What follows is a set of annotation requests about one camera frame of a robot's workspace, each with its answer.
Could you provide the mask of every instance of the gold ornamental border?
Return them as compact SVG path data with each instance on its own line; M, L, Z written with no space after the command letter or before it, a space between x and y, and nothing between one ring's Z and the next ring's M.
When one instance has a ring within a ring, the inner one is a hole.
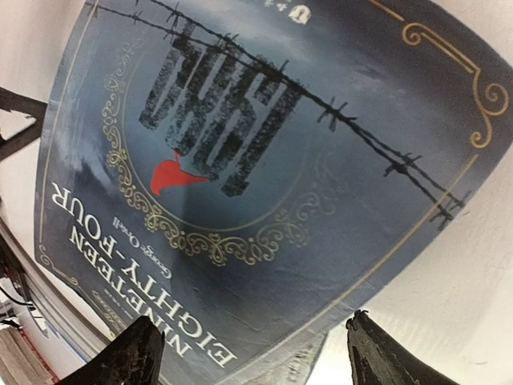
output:
M69 277L62 270L59 270L57 269L57 267L55 267L54 262L51 260L50 257L48 257L48 254L46 253L45 245L39 245L39 259L41 260L41 263L44 264L44 266L46 266L49 269L52 269L68 284L70 284L71 286L80 287L79 280L77 278Z
M305 222L316 213L335 213L336 206L333 202L339 201L345 191L329 170L329 153L317 159L314 166L316 180L310 186L310 191L297 198L287 209L278 208L273 215L273 221L263 225L253 237L224 237L216 232L186 232L174 218L166 215L159 205L153 203L145 192L138 190L119 130L119 114L123 114L127 80L131 75L130 71L134 71L131 60L141 46L140 41L124 43L118 51L118 67L105 79L105 88L110 95L103 107L102 116L103 133L112 147L107 155L107 162L119 173L119 189L128 205L145 214L146 229L153 233L157 230L163 231L169 245L189 257L202 252L208 253L212 263L217 266L225 266L230 256L247 265L272 261L280 249L280 243L285 240L298 248L306 245L310 238Z
M399 13L383 5L382 0L370 0L370 2L384 10L387 14L396 18L399 22L406 22L405 18L403 18ZM488 147L493 136L493 124L491 122L491 117L504 114L510 105L510 96L506 88L499 83L488 84L484 91L487 101L489 103L500 103L502 100L503 104L499 104L499 108L496 110L486 108L479 96L479 80L482 73L481 67L466 57L459 49L445 40L442 36L420 22L410 22L402 29L402 40L410 46L418 46L424 39L453 59L466 72L474 75L472 81L472 95L479 112L483 116L486 131L485 133L480 131L472 132L470 140L472 146L477 149Z

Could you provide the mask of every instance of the dark bracket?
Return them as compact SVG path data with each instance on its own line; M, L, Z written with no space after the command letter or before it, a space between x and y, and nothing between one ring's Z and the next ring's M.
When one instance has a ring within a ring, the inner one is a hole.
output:
M354 385L458 385L415 358L365 311L345 326Z
M164 334L150 318L139 317L92 361L59 385L156 385Z
M26 272L16 258L13 250L0 235L0 278L8 277L24 302L31 302L30 291L26 282Z
M35 118L35 122L16 135L5 140L0 131L0 162L25 148L41 137L42 123L47 104L27 98L0 87L0 109L8 112L18 111Z

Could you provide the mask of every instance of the gold decorative frame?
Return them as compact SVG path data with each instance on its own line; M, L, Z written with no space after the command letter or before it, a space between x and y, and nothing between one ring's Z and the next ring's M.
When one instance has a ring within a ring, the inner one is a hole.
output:
M44 266L50 267L54 272L56 272L58 275L60 275L62 278L64 278L64 281L66 281L70 285L79 287L79 280L77 278L68 277L63 271L61 271L55 267L54 262L46 254L46 246L45 245L39 245L39 252L40 252L39 259L41 260L41 263L44 264Z
M207 252L212 263L225 266L228 256L234 256L247 265L258 262L272 261L280 242L287 240L296 247L302 247L309 241L308 230L304 223L315 213L333 214L333 201L340 199L345 191L329 171L326 161L329 154L318 159L315 165L317 181L312 184L311 191L297 198L287 209L278 209L273 216L273 222L263 225L253 237L224 237L220 233L202 234L186 232L176 221L167 216L162 208L152 203L144 192L137 189L134 182L127 149L123 146L123 138L119 130L119 114L122 113L123 98L127 92L127 77L134 53L142 46L125 43L119 50L118 68L105 80L105 88L110 92L109 99L102 110L103 133L111 143L107 162L119 172L119 189L130 207L144 214L145 227L151 231L161 230L168 239L169 245L191 257L201 252ZM330 180L337 187L325 187Z
M405 22L405 19L397 12L391 10L389 7L384 6L381 0L370 0L375 6L383 9L387 14L392 15L400 22ZM484 91L484 95L489 103L500 103L499 108L491 110L485 107L483 101L479 97L479 80L481 76L481 68L475 64L472 60L466 57L460 50L454 45L445 40L442 36L431 30L429 27L421 24L420 22L411 22L402 29L402 40L404 43L410 46L418 46L422 40L425 39L437 47L441 52L449 56L456 63L458 63L465 71L469 74L474 74L472 81L472 94L474 97L475 104L479 109L479 112L483 116L486 133L483 134L479 131L474 131L471 134L470 140L472 146L477 149L483 149L488 147L493 136L493 124L491 117L500 116L506 112L510 104L510 96L504 86L499 83L490 83L487 85Z

